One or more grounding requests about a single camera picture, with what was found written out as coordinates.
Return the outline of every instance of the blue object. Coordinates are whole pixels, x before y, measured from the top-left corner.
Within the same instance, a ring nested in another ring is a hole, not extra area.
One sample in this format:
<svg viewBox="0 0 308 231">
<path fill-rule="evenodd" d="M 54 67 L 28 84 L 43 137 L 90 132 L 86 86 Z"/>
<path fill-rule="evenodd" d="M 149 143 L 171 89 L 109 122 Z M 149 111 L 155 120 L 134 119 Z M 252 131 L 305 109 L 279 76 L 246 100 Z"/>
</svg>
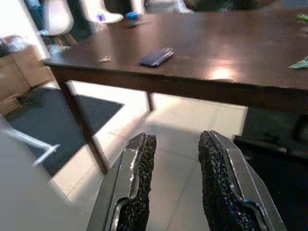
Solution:
<svg viewBox="0 0 308 231">
<path fill-rule="evenodd" d="M 103 13 L 100 13 L 100 14 L 98 15 L 98 19 L 99 19 L 100 21 L 104 21 L 104 20 L 105 20 L 105 17 L 104 17 L 104 15 L 103 15 Z"/>
<path fill-rule="evenodd" d="M 129 12 L 126 14 L 126 18 L 128 19 L 137 19 L 139 18 L 139 16 L 141 16 L 142 13 L 138 13 L 138 12 Z"/>
</svg>

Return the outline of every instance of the green object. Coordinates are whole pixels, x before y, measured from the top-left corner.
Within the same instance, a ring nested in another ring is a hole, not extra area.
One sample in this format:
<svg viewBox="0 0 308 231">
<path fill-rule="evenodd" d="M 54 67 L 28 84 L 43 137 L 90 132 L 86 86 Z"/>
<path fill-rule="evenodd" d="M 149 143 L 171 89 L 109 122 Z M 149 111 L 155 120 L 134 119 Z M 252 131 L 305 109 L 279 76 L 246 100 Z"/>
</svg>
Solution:
<svg viewBox="0 0 308 231">
<path fill-rule="evenodd" d="M 303 59 L 302 61 L 299 61 L 298 63 L 289 66 L 289 68 L 293 68 L 293 69 L 303 69 L 303 68 L 308 68 L 308 56 Z"/>
<path fill-rule="evenodd" d="M 300 13 L 297 15 L 297 17 L 302 20 L 304 23 L 308 23 L 308 15 L 305 15 L 303 13 Z"/>
</svg>

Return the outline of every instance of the phone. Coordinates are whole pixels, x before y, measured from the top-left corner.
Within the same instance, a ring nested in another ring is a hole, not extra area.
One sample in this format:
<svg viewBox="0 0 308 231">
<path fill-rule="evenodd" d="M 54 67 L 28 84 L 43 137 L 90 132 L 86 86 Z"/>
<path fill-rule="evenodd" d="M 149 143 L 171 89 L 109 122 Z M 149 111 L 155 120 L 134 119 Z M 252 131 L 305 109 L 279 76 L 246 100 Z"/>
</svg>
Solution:
<svg viewBox="0 0 308 231">
<path fill-rule="evenodd" d="M 157 67 L 167 58 L 173 55 L 172 48 L 163 48 L 161 50 L 154 51 L 140 60 L 140 65 Z"/>
</svg>

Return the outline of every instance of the dark wooden table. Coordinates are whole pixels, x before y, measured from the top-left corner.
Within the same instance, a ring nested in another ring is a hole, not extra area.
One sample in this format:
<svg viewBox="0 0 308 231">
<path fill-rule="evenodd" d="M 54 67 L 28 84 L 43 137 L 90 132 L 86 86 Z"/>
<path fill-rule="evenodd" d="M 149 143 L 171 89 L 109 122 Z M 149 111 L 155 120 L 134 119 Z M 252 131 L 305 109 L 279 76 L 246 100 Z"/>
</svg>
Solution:
<svg viewBox="0 0 308 231">
<path fill-rule="evenodd" d="M 109 169 L 66 82 L 77 80 L 250 107 L 308 114 L 308 70 L 288 66 L 308 55 L 296 15 L 308 10 L 146 15 L 53 56 L 50 66 L 103 173 Z M 175 55 L 158 68 L 139 65 L 152 51 Z M 112 61 L 100 63 L 104 55 Z"/>
</svg>

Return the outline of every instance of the floor tile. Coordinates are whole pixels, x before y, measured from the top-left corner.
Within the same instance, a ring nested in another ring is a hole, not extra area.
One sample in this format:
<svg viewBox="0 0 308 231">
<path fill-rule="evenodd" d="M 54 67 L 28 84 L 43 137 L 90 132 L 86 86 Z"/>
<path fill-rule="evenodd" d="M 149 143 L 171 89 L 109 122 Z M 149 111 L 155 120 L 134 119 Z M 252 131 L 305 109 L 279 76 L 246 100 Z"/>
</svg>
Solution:
<svg viewBox="0 0 308 231">
<path fill-rule="evenodd" d="M 133 122 L 134 128 L 129 127 L 120 135 L 132 138 L 140 132 L 154 134 L 158 150 L 197 160 L 200 134 L 214 122 L 217 109 L 216 105 L 177 99 L 174 105 L 144 114 L 136 124 Z"/>
<path fill-rule="evenodd" d="M 246 106 L 230 104 L 230 103 L 222 103 L 221 106 L 222 107 L 231 107 L 231 108 L 243 109 L 243 110 L 245 110 L 247 108 Z"/>
<path fill-rule="evenodd" d="M 58 184 L 51 179 L 48 181 L 48 185 L 54 190 L 54 192 L 63 200 L 66 200 L 66 194 L 62 191 L 62 189 L 58 186 Z"/>
<path fill-rule="evenodd" d="M 195 166 L 196 162 L 188 158 L 156 151 L 147 231 L 166 230 L 185 181 Z"/>
<path fill-rule="evenodd" d="M 109 133 L 97 133 L 97 138 L 104 150 L 107 150 L 117 136 Z M 73 187 L 81 180 L 87 171 L 96 164 L 92 152 L 87 145 L 83 146 L 56 175 L 53 181 L 68 195 Z"/>
<path fill-rule="evenodd" d="M 209 231 L 202 205 L 202 173 L 200 164 L 185 184 L 178 208 L 173 215 L 168 231 Z"/>
<path fill-rule="evenodd" d="M 57 81 L 52 81 L 52 82 L 49 82 L 48 84 L 46 84 L 44 86 L 45 88 L 51 88 L 51 89 L 60 89 Z"/>
<path fill-rule="evenodd" d="M 234 135 L 241 135 L 246 112 L 247 108 L 221 107 L 212 129 L 229 139 Z"/>
<path fill-rule="evenodd" d="M 176 105 L 181 101 L 181 97 L 159 93 L 153 93 L 152 98 L 155 109 L 159 110 Z"/>
<path fill-rule="evenodd" d="M 146 98 L 143 91 L 78 81 L 73 81 L 72 83 L 74 90 L 80 95 L 91 96 L 97 99 L 104 99 L 119 103 L 135 101 L 136 103 L 138 102 L 138 104 L 146 104 Z"/>
<path fill-rule="evenodd" d="M 212 104 L 212 105 L 219 104 L 218 102 L 215 102 L 215 101 L 199 100 L 199 99 L 193 99 L 193 98 L 187 98 L 187 97 L 175 96 L 175 95 L 166 95 L 166 94 L 160 94 L 160 93 L 155 93 L 154 99 L 155 99 L 155 101 L 173 99 L 173 100 L 178 100 L 178 101 L 185 100 L 185 101 L 192 101 L 192 102 L 196 102 L 196 103 L 207 103 L 207 104 Z"/>
<path fill-rule="evenodd" d="M 91 218 L 91 215 L 92 215 L 92 209 L 88 210 L 85 215 L 84 215 L 84 219 L 85 219 L 85 231 L 87 230 L 87 227 L 88 227 L 88 224 L 89 224 L 89 221 L 90 221 L 90 218 Z"/>
<path fill-rule="evenodd" d="M 118 136 L 104 151 L 110 166 L 119 158 L 128 141 L 128 138 Z"/>
<path fill-rule="evenodd" d="M 73 206 L 68 197 L 64 198 L 64 202 L 71 207 Z"/>
<path fill-rule="evenodd" d="M 120 135 L 134 119 L 141 114 L 141 108 L 137 104 L 125 104 L 103 127 L 104 132 Z"/>
<path fill-rule="evenodd" d="M 102 180 L 102 172 L 97 166 L 93 166 L 67 196 L 82 214 L 93 209 Z"/>
</svg>

